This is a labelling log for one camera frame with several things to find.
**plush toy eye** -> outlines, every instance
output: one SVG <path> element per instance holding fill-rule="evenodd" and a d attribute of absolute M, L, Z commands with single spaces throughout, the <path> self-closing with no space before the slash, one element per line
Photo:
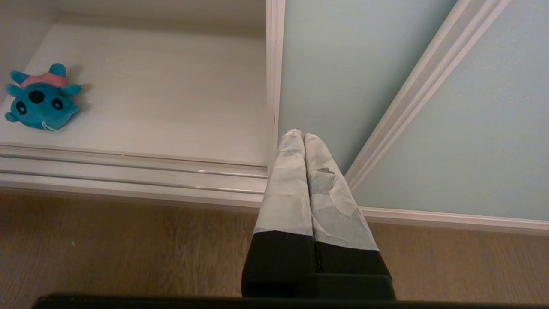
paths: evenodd
<path fill-rule="evenodd" d="M 56 110 L 63 109 L 63 101 L 61 101 L 61 100 L 58 99 L 58 98 L 55 98 L 55 99 L 53 99 L 53 101 L 52 101 L 52 106 L 53 106 L 53 108 L 55 108 Z"/>
<path fill-rule="evenodd" d="M 19 101 L 15 104 L 15 108 L 17 109 L 17 111 L 21 114 L 21 115 L 24 115 L 27 113 L 27 107 L 25 106 L 25 103 L 23 103 L 22 101 Z"/>

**stitch plush toy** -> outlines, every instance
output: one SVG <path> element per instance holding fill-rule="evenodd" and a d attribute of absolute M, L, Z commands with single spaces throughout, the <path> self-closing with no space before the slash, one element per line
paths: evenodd
<path fill-rule="evenodd" d="M 21 122 L 35 129 L 57 131 L 78 112 L 71 96 L 82 90 L 80 85 L 69 85 L 65 66 L 55 63 L 48 73 L 27 75 L 12 71 L 12 79 L 21 87 L 9 84 L 8 93 L 15 97 L 10 113 L 5 118 Z"/>

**blue plush toy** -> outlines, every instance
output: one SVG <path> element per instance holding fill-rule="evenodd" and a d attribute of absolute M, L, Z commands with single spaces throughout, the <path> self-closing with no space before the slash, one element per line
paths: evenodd
<path fill-rule="evenodd" d="M 21 122 L 35 129 L 57 131 L 78 112 L 71 96 L 82 90 L 80 85 L 69 85 L 65 66 L 55 63 L 42 75 L 27 75 L 12 71 L 12 79 L 21 87 L 9 84 L 8 93 L 15 97 L 11 113 L 5 118 Z"/>

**light blue wall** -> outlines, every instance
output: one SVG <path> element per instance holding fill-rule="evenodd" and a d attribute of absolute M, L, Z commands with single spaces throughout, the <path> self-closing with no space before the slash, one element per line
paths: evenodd
<path fill-rule="evenodd" d="M 287 0 L 279 136 L 315 133 L 343 172 L 454 0 Z"/>
<path fill-rule="evenodd" d="M 549 220 L 549 1 L 513 1 L 354 192 L 359 205 Z"/>

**wooden floor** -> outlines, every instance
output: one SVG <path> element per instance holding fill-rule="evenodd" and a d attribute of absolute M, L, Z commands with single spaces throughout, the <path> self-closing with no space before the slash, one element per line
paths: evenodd
<path fill-rule="evenodd" d="M 0 191 L 0 308 L 53 292 L 239 296 L 255 219 Z M 549 238 L 371 228 L 400 300 L 549 304 Z"/>

